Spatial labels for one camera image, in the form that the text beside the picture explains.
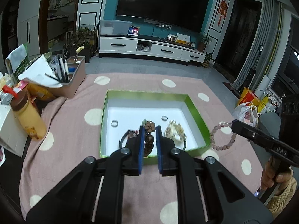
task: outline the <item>television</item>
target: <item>television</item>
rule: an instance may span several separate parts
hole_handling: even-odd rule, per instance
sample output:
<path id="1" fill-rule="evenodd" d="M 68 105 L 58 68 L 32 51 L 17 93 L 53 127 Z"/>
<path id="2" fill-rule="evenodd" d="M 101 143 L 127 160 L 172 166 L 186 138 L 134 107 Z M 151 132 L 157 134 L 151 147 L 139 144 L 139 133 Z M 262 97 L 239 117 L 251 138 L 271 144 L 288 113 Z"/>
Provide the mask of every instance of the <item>television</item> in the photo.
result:
<path id="1" fill-rule="evenodd" d="M 209 0 L 119 0 L 118 16 L 145 18 L 200 33 Z"/>

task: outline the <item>brown bottle cap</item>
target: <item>brown bottle cap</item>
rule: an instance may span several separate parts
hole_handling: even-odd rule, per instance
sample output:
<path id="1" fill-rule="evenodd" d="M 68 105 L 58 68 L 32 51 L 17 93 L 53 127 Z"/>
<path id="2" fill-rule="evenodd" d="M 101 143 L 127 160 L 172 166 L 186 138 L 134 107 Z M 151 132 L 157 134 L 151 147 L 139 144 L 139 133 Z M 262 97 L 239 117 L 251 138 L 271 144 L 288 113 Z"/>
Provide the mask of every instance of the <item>brown bottle cap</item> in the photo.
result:
<path id="1" fill-rule="evenodd" d="M 28 95 L 26 90 L 22 90 L 18 92 L 18 98 L 16 99 L 13 97 L 11 100 L 10 106 L 13 109 L 13 111 L 19 111 L 22 109 L 28 101 Z"/>

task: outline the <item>knit sweater sleeve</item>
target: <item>knit sweater sleeve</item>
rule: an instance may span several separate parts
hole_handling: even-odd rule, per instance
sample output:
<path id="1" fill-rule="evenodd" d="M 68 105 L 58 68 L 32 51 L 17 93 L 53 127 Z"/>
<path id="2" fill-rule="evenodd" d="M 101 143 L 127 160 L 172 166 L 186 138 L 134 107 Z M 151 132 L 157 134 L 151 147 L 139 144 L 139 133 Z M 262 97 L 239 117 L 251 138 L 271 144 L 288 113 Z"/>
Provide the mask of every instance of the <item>knit sweater sleeve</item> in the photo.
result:
<path id="1" fill-rule="evenodd" d="M 296 191 L 297 181 L 291 178 L 289 185 L 283 191 L 282 194 L 273 196 L 269 201 L 267 208 L 272 212 L 274 218 L 276 218 L 282 210 L 286 207 L 290 199 L 293 197 Z"/>

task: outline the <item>pink polka dot tablecloth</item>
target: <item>pink polka dot tablecloth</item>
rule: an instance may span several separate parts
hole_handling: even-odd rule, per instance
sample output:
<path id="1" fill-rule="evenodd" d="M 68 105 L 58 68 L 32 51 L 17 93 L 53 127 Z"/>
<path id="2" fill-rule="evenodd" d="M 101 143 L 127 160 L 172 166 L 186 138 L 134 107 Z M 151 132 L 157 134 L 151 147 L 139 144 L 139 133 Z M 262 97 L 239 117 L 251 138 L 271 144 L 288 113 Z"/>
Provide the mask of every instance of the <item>pink polka dot tablecloth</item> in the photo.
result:
<path id="1" fill-rule="evenodd" d="M 48 131 L 41 141 L 31 141 L 19 187 L 24 218 L 28 211 L 85 157 L 99 158 L 99 138 L 108 89 L 188 94 L 211 131 L 233 117 L 199 79 L 165 75 L 106 73 L 87 75 L 75 97 L 60 97 L 44 109 Z M 231 129 L 217 131 L 217 146 L 227 144 Z M 250 143 L 237 136 L 230 149 L 207 150 L 201 157 L 215 157 L 252 193 L 260 186 L 262 166 Z M 125 177 L 122 222 L 174 224 L 177 220 L 175 177 L 159 175 L 157 165 L 143 167 L 138 177 Z"/>

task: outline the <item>teal wall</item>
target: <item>teal wall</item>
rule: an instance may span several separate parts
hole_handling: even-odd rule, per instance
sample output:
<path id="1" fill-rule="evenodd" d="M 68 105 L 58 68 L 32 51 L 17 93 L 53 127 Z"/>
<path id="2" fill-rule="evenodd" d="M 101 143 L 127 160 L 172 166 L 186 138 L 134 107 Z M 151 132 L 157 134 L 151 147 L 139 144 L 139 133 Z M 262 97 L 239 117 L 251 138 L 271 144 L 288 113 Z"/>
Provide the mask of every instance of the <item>teal wall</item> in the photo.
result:
<path id="1" fill-rule="evenodd" d="M 104 19 L 131 21 L 133 25 L 140 27 L 139 34 L 142 34 L 142 35 L 153 35 L 153 36 L 165 38 L 170 33 L 170 29 L 163 31 L 163 30 L 165 30 L 165 28 L 161 28 L 161 27 L 157 27 L 153 24 L 145 23 L 145 22 L 143 22 L 143 19 L 141 19 L 141 18 L 116 16 L 117 4 L 118 4 L 118 0 L 107 0 L 106 1 Z M 209 3 L 207 5 L 207 11 L 206 11 L 206 14 L 204 17 L 204 21 L 203 21 L 201 30 L 204 30 L 207 25 L 207 21 L 209 19 L 210 12 L 212 11 L 212 5 L 213 5 L 213 0 L 209 0 Z M 176 33 L 189 35 L 189 36 L 191 36 L 191 41 L 195 41 L 195 42 L 197 41 L 198 33 L 190 31 L 188 29 L 182 29 L 178 26 L 172 26 L 171 34 L 176 34 Z"/>

